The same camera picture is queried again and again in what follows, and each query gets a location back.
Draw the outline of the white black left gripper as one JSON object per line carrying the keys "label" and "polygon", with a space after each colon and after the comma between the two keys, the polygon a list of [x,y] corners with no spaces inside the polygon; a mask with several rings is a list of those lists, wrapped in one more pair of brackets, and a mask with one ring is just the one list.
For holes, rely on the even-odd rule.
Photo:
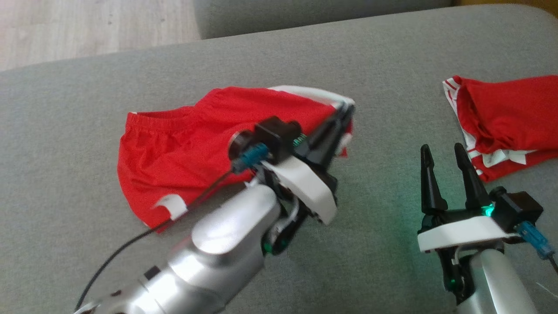
{"label": "white black left gripper", "polygon": [[329,225],[337,215],[337,179],[327,172],[333,159],[346,155],[347,145],[353,139],[355,107],[341,104],[308,139],[310,150],[328,149],[325,168],[308,165],[296,156],[281,163],[262,163],[266,183],[279,199],[291,205],[287,212],[281,209],[279,219],[273,223],[262,241],[264,252],[279,255],[291,244],[303,223],[312,217]]}

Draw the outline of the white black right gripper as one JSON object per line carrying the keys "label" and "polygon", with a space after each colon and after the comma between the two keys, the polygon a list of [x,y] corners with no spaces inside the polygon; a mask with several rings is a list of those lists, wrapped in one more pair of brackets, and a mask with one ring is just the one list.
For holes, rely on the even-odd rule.
{"label": "white black right gripper", "polygon": [[[492,201],[461,143],[454,153],[462,171],[466,209],[490,207]],[[421,211],[435,214],[448,209],[434,174],[430,147],[422,145]],[[510,306],[519,300],[519,276],[505,256],[505,245],[518,242],[516,233],[502,230],[492,217],[476,216],[438,224],[438,217],[425,216],[418,232],[421,252],[438,255],[442,282],[458,306]]]}

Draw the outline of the red white striped jersey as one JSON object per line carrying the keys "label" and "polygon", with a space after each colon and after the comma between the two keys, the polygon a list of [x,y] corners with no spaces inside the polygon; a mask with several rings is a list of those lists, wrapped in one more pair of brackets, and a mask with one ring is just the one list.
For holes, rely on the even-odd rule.
{"label": "red white striped jersey", "polygon": [[483,181],[558,158],[558,75],[500,83],[454,76],[442,86]]}

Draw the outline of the red Bulls 23 shorts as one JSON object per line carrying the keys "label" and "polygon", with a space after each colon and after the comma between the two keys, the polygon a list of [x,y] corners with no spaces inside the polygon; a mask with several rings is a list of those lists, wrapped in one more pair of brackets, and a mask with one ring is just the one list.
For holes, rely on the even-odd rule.
{"label": "red Bulls 23 shorts", "polygon": [[117,163],[124,197],[139,220],[161,233],[171,213],[159,200],[179,195],[189,205],[229,171],[228,146],[235,133],[277,116],[297,121],[309,135],[342,103],[355,101],[291,85],[226,87],[211,90],[194,106],[128,113]]}

